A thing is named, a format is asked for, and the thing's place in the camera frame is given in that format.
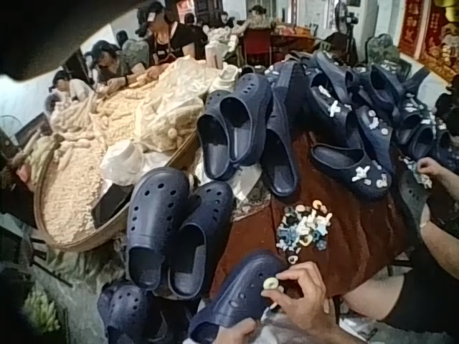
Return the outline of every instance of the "black mobile phone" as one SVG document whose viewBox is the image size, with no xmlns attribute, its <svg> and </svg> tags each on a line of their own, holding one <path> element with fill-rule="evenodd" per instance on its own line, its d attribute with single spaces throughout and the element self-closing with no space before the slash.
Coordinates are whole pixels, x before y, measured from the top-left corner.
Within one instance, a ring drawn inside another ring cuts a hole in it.
<svg viewBox="0 0 459 344">
<path fill-rule="evenodd" d="M 106 224 L 131 199 L 134 186 L 119 186 L 112 184 L 93 207 L 91 214 L 96 229 Z"/>
</svg>

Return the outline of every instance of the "table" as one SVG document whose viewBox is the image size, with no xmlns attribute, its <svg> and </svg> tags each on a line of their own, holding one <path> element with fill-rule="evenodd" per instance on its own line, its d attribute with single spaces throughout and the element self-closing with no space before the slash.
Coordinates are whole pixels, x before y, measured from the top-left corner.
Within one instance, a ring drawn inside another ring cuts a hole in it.
<svg viewBox="0 0 459 344">
<path fill-rule="evenodd" d="M 305 36 L 303 34 L 271 35 L 271 47 L 273 48 L 273 54 L 283 54 L 283 56 L 285 56 L 292 50 L 311 53 L 313 51 L 315 42 L 315 38 Z"/>
<path fill-rule="evenodd" d="M 378 202 L 363 202 L 341 184 L 318 172 L 309 161 L 309 148 L 316 142 L 312 133 L 294 140 L 301 170 L 299 200 L 310 206 L 316 199 L 333 213 L 328 249 L 303 248 L 298 262 L 313 261 L 323 275 L 329 297 L 345 294 L 387 266 L 406 248 L 405 228 L 391 196 Z M 211 295 L 219 289 L 230 270 L 249 252 L 275 248 L 275 231 L 285 204 L 272 199 L 262 211 L 232 226 L 225 253 L 214 277 Z"/>
</svg>

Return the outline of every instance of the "woven bamboo basket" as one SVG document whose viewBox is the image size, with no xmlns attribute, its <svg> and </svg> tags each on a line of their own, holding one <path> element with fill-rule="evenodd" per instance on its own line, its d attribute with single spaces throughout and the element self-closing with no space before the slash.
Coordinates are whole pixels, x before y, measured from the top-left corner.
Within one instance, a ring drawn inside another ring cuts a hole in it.
<svg viewBox="0 0 459 344">
<path fill-rule="evenodd" d="M 194 133 L 188 139 L 185 140 L 184 144 L 175 152 L 171 157 L 167 166 L 177 168 L 179 170 L 186 170 L 194 162 L 196 151 L 199 148 L 199 140 L 197 134 Z M 37 188 L 34 195 L 34 215 L 35 221 L 37 222 L 38 230 L 40 230 L 43 240 L 52 248 L 59 249 L 61 251 L 68 252 L 84 252 L 90 249 L 99 247 L 112 239 L 117 233 L 123 231 L 126 228 L 126 222 L 128 218 L 129 204 L 126 204 L 109 222 L 101 226 L 92 234 L 87 235 L 84 238 L 79 238 L 77 241 L 62 244 L 56 242 L 49 232 L 47 231 L 46 225 L 43 221 L 42 213 L 42 202 L 43 202 L 43 185 L 44 180 L 47 176 L 47 171 L 52 163 L 53 150 L 51 150 L 46 158 L 44 166 L 38 178 Z"/>
</svg>

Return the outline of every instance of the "red chair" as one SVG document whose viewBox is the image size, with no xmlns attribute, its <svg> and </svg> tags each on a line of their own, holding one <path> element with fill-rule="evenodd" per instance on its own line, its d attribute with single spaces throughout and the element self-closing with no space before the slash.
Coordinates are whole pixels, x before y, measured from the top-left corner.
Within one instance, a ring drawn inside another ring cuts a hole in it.
<svg viewBox="0 0 459 344">
<path fill-rule="evenodd" d="M 245 62 L 248 56 L 267 55 L 269 56 L 269 67 L 272 64 L 271 54 L 271 32 L 272 29 L 247 29 L 244 33 Z"/>
</svg>

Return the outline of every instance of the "window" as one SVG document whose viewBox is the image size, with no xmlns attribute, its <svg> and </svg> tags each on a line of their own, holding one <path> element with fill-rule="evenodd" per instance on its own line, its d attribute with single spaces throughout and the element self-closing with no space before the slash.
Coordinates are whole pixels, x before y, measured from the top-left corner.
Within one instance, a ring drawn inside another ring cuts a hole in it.
<svg viewBox="0 0 459 344">
<path fill-rule="evenodd" d="M 247 0 L 247 11 L 255 5 L 261 5 L 266 9 L 267 18 L 277 18 L 277 2 L 278 0 Z"/>
<path fill-rule="evenodd" d="M 336 31 L 335 21 L 335 7 L 339 4 L 340 0 L 327 0 L 325 5 L 325 13 L 323 16 L 323 28 Z"/>
</svg>

